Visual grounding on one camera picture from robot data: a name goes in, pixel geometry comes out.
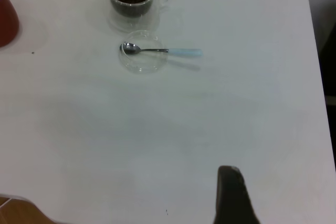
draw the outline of spoon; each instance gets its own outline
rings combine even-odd
[[[203,55],[202,50],[200,49],[178,49],[178,48],[171,48],[171,49],[141,49],[135,44],[124,42],[120,45],[120,51],[122,51],[121,47],[123,47],[124,52],[127,55],[137,55],[143,51],[150,51],[150,52],[167,52],[171,55],[178,55],[181,57],[200,57]]]

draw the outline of light blue spoon handle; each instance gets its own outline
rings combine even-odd
[[[178,56],[186,57],[186,58],[203,56],[203,52],[200,49],[171,48],[171,49],[168,49],[168,54],[178,55]]]

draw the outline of spoon handle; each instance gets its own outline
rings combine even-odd
[[[168,49],[168,53],[171,55],[178,55],[181,57],[200,57],[203,55],[202,50],[200,49],[180,49],[180,48],[171,48]]]
[[[141,51],[149,51],[149,52],[168,52],[168,49],[141,49]]]

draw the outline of white wall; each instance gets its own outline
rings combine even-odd
[[[320,51],[336,23],[336,0],[309,0],[315,30],[315,38]]]

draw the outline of wooden floor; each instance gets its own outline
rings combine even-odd
[[[55,224],[34,204],[0,197],[0,224]]]

